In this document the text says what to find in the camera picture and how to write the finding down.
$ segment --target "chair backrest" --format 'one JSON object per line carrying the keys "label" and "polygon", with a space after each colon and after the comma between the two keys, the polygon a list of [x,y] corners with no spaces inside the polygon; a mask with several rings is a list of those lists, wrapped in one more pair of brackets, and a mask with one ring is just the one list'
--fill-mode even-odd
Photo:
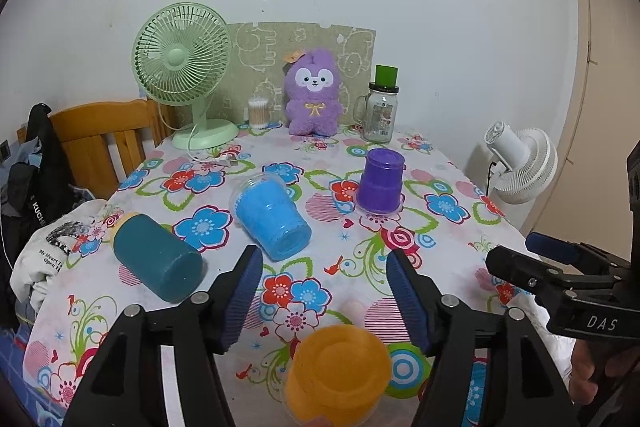
{"label": "chair backrest", "polygon": [[[173,108],[161,108],[164,120],[175,126]],[[129,176],[145,159],[140,131],[149,128],[156,146],[171,133],[158,116],[158,104],[141,98],[131,102],[87,103],[60,111],[50,119],[76,184],[104,199],[119,186],[105,135],[113,133],[122,167]],[[24,142],[26,132],[25,127],[18,129],[20,143]]]}

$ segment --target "door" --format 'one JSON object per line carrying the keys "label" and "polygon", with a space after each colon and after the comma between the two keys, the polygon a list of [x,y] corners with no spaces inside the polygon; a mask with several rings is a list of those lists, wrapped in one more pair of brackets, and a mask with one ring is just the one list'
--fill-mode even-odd
{"label": "door", "polygon": [[582,109],[558,183],[533,230],[629,259],[626,157],[640,140],[640,2],[588,0]]}

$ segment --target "human hand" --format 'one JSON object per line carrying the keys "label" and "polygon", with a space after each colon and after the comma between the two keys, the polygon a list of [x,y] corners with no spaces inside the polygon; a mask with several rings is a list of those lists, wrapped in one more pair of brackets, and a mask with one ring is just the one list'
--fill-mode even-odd
{"label": "human hand", "polygon": [[[633,347],[611,357],[605,365],[605,375],[609,378],[623,377],[631,366],[640,358],[640,346]],[[588,405],[598,392],[597,384],[589,379],[595,371],[595,364],[586,341],[575,341],[571,355],[571,378],[569,379],[569,395],[574,402]]]}

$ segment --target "glass jar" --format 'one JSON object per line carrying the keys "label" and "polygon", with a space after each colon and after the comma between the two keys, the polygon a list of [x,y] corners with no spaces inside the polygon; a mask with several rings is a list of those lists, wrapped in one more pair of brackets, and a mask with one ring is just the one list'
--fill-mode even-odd
{"label": "glass jar", "polygon": [[398,88],[369,84],[369,94],[359,96],[353,119],[362,126],[362,137],[375,143],[389,143],[394,131]]}

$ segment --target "green lid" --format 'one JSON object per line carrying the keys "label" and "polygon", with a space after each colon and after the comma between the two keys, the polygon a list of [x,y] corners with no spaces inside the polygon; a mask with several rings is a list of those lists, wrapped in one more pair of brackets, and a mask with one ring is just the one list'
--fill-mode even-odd
{"label": "green lid", "polygon": [[395,87],[398,78],[398,68],[393,66],[376,66],[376,79],[374,84],[384,87]]}

